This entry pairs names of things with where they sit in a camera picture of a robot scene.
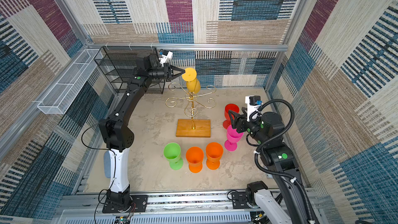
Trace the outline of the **yellow wine glass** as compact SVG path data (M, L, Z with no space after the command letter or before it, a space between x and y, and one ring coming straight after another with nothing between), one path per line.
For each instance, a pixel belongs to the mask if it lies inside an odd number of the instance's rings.
M194 68L186 68L185 73L182 75L182 78L186 82L189 92L193 92L195 94L199 93L201 85L199 80L197 79L197 72Z

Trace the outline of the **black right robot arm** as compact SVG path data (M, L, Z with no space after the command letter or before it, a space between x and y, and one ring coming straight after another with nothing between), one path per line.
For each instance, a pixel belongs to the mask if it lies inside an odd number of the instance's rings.
M250 208L260 208L272 224L317 224L319 222L311 205L299 170L298 162L292 150L284 143L283 135L292 127L295 119L293 106L286 100L274 99L266 103L260 96L245 98L243 114L230 110L228 115L232 129L245 133L256 141L254 161L256 167L269 175L280 189L280 198L284 200L283 209L262 181L249 183L246 188L246 204ZM290 119L283 123L280 114L263 113L263 109L272 103L282 103L290 111Z

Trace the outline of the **black mesh shelf rack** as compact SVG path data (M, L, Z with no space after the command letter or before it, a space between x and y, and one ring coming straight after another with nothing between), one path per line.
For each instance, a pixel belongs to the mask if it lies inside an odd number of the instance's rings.
M94 61L116 93L124 93L136 67L135 59L137 55L156 53L157 50L151 47L103 46L95 56Z

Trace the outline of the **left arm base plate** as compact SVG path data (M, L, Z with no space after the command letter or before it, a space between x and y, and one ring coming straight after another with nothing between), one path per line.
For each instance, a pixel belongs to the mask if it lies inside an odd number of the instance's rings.
M102 213L144 213L147 203L148 195L132 195L121 200L106 200Z

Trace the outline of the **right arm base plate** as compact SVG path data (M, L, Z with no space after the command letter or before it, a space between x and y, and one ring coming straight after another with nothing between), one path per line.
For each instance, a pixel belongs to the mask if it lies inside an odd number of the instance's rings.
M244 192L233 191L230 193L232 199L233 209L250 209L250 208L258 208L256 205L253 205L248 202L248 198Z

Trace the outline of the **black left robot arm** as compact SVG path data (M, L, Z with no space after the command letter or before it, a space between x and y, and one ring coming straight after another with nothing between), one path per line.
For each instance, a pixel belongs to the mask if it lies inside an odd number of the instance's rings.
M126 213L133 209L128 179L128 156L134 133L128 127L131 115L154 80L170 82L185 70L170 64L169 58L139 55L125 93L113 110L98 124L110 155L110 185L105 194L104 214Z

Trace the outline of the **large orange wine glass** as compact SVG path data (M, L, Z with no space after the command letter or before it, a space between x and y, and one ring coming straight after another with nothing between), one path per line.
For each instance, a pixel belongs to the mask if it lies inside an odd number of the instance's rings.
M216 170L220 166L220 159L223 155L223 147L216 142L209 143L206 146L206 165L210 170Z

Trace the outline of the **pink wine glass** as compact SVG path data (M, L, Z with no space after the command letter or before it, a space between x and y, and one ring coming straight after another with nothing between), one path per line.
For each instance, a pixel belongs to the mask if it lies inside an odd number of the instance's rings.
M224 143L226 150L235 151L237 149L237 143L241 140L243 133L238 133L236 129L233 129L231 125L227 128L227 140Z

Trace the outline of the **small orange wine glass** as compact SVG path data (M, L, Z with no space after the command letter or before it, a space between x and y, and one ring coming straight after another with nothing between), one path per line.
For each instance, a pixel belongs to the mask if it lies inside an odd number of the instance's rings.
M204 153L199 147L191 147L186 152L186 160L192 173L199 173L203 168Z

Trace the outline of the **green wine glass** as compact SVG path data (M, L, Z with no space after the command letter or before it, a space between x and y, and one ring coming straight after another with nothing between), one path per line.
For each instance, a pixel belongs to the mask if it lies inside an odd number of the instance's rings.
M181 147L177 143L169 143L163 149L163 155L169 162L171 169L180 170L183 166Z

